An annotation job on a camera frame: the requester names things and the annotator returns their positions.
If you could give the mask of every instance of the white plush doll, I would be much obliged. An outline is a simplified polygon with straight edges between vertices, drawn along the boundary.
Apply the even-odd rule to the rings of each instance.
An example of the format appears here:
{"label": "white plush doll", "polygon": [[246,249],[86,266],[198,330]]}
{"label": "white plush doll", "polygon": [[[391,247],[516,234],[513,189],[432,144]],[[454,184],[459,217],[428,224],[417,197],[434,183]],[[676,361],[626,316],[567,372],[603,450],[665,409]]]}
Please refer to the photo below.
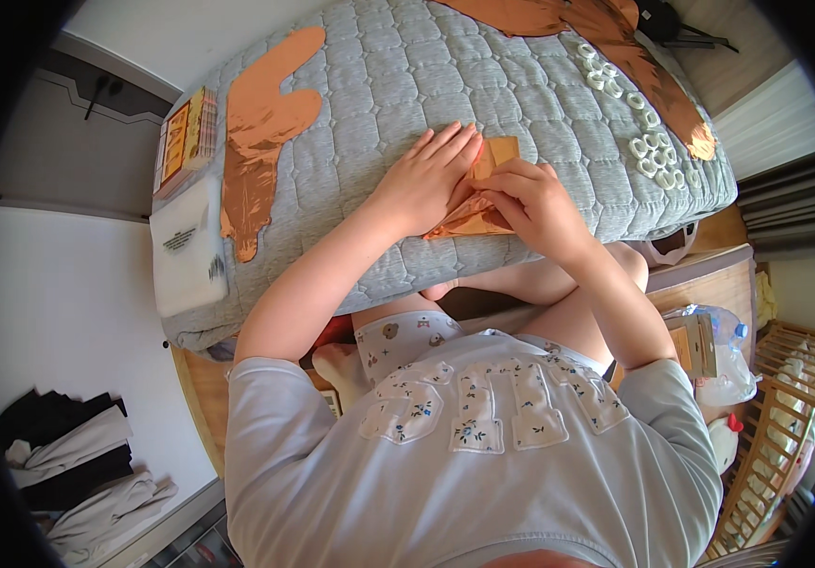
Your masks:
{"label": "white plush doll", "polygon": [[716,456],[716,471],[723,474],[735,460],[735,451],[739,446],[739,433],[744,425],[735,419],[735,415],[714,420],[708,425],[710,443]]}

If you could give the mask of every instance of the bare foot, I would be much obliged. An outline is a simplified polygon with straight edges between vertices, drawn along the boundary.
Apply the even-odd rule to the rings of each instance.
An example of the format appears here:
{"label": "bare foot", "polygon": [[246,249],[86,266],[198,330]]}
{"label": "bare foot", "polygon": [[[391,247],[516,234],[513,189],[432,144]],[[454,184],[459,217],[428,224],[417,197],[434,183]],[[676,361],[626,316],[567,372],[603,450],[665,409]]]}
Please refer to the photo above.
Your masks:
{"label": "bare foot", "polygon": [[442,296],[450,292],[452,288],[458,287],[460,285],[458,283],[459,280],[460,278],[456,278],[454,280],[449,280],[448,282],[443,282],[441,284],[436,284],[435,286],[430,286],[425,290],[421,290],[420,295],[422,295],[427,300],[435,302],[436,300],[442,299]]}

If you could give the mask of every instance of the bear print shorts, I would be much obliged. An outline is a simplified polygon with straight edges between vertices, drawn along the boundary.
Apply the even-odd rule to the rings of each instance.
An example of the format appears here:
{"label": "bear print shorts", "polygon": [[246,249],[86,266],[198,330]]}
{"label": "bear print shorts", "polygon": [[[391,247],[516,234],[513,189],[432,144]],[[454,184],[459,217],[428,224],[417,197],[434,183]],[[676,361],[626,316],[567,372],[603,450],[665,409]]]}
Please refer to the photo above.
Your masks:
{"label": "bear print shorts", "polygon": [[[430,349],[467,334],[447,313],[420,311],[389,315],[364,325],[354,335],[363,370],[370,384],[375,386],[398,367],[413,363]],[[525,334],[515,337],[548,353],[558,352],[562,357],[590,367],[598,374],[606,372],[606,364],[542,337]]]}

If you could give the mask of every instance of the hand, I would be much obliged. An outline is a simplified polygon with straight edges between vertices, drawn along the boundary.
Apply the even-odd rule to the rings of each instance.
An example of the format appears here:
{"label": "hand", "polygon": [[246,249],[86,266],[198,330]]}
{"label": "hand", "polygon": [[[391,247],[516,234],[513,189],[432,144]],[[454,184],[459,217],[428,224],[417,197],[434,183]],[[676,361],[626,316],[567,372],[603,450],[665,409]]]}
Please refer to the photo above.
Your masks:
{"label": "hand", "polygon": [[495,205],[527,246],[560,266],[585,258],[596,243],[549,164],[514,158],[470,185]]}
{"label": "hand", "polygon": [[388,170],[364,203],[391,220],[400,237],[428,233],[457,207],[455,186],[480,151],[483,137],[474,124],[455,121],[420,139]]}

